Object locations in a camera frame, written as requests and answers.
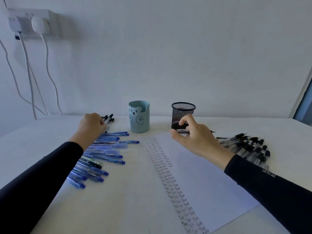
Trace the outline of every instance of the wall socket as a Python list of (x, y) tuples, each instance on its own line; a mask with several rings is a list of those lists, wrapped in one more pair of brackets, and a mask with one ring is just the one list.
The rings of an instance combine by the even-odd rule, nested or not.
[[(13, 21), (13, 17), (21, 17), (25, 19), (25, 22), (31, 21), (33, 16), (39, 16), (48, 21), (51, 32), (46, 35), (47, 38), (60, 39), (60, 28), (57, 21), (57, 14), (53, 11), (46, 9), (26, 9), (26, 8), (8, 8), (9, 13), (8, 20)], [(32, 28), (26, 33), (22, 33), (25, 38), (41, 38), (41, 36), (32, 30)]]

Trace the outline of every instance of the black mesh pen holder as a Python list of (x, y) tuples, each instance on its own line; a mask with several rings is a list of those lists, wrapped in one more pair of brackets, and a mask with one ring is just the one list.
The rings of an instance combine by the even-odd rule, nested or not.
[(179, 121), (187, 114), (193, 114), (196, 106), (194, 104), (177, 102), (171, 104), (172, 107), (172, 122), (171, 129), (185, 129), (188, 123), (185, 122), (182, 126), (179, 125)]

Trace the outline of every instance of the pile of pens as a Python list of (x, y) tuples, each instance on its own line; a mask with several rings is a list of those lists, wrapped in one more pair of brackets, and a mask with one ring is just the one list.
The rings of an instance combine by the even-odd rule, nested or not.
[(267, 145), (263, 145), (264, 139), (258, 140), (258, 137), (250, 137), (246, 133), (235, 135), (232, 138), (217, 137), (217, 139), (224, 148), (231, 150), (255, 165), (269, 170), (266, 162), (270, 157), (270, 151), (267, 150)]
[[(105, 119), (105, 123), (113, 122), (113, 114)], [(129, 143), (139, 143), (136, 140), (120, 141), (118, 136), (129, 136), (127, 131), (118, 131), (108, 133), (107, 131), (101, 134), (92, 145), (83, 153), (83, 156), (78, 160), (74, 169), (70, 172), (67, 179), (76, 188), (84, 189), (83, 181), (88, 178), (95, 182), (103, 182), (102, 175), (108, 176), (108, 172), (102, 170), (100, 162), (94, 159), (101, 159), (108, 162), (125, 164), (123, 155), (120, 155), (118, 149), (127, 149)]]

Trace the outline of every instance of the white table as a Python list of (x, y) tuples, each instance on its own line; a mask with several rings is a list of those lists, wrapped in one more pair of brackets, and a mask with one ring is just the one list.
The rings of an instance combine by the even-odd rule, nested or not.
[[(67, 141), (80, 119), (81, 116), (51, 116), (1, 137), (0, 188)], [(271, 151), (270, 171), (312, 190), (311, 127), (286, 118), (196, 120), (215, 130), (215, 136), (248, 132), (264, 137)], [(170, 125), (170, 117), (151, 117), (148, 132), (130, 132), (127, 139), (165, 133)], [(116, 117), (111, 124), (110, 131), (121, 130), (130, 131), (128, 117)], [(86, 189), (77, 190), (65, 182), (33, 233), (185, 233), (142, 145), (130, 145), (123, 155), (124, 166), (104, 163), (103, 169), (110, 173), (104, 183), (86, 181)], [(288, 232), (259, 205), (214, 233)]]

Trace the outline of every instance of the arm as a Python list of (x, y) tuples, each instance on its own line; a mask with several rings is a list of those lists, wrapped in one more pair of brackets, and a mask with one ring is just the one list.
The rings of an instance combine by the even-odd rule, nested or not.
[(211, 161), (262, 204), (290, 233), (308, 233), (312, 217), (312, 192), (276, 176), (223, 148), (207, 126), (192, 115), (179, 122), (189, 123), (189, 137), (171, 130), (171, 136), (192, 153)]
[(84, 150), (106, 129), (98, 114), (87, 114), (68, 142), (39, 160), (0, 190), (2, 223), (30, 233), (60, 190)]

